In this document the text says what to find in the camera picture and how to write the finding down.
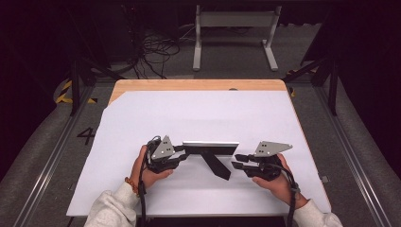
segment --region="number 4 label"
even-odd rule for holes
[[[89,144],[89,140],[91,139],[91,137],[95,137],[95,135],[92,134],[93,131],[94,131],[94,129],[92,129],[91,127],[89,127],[89,128],[86,129],[85,131],[83,131],[83,132],[81,132],[80,134],[78,134],[77,137],[86,138],[85,145],[88,145],[88,144]]]

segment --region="wrist strap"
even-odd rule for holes
[[[133,193],[135,193],[136,197],[139,198],[138,187],[135,186],[135,184],[133,183],[133,181],[132,181],[130,178],[126,177],[125,182],[128,183],[128,184],[132,187]]]

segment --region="white sheet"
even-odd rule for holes
[[[261,140],[288,143],[288,165],[307,198],[323,212],[330,203],[285,91],[127,92],[103,113],[95,142],[80,175],[67,216],[87,216],[104,190],[116,190],[130,176],[139,148],[155,135],[185,140],[237,141],[235,153],[250,154]],[[174,174],[146,194],[150,217],[277,216],[288,206],[258,187],[233,157],[218,157],[230,181],[216,177],[198,156],[189,156]],[[140,204],[135,207],[140,214]]]

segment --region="wooden table edge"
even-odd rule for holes
[[[128,91],[286,91],[280,79],[121,79],[115,83],[109,105]]]

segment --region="white sleeve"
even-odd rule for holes
[[[313,200],[294,212],[294,220],[299,227],[340,227],[339,218],[333,214],[322,213]]]
[[[139,198],[128,183],[123,183],[113,193],[104,191],[92,205],[85,226],[135,226],[133,207]]]

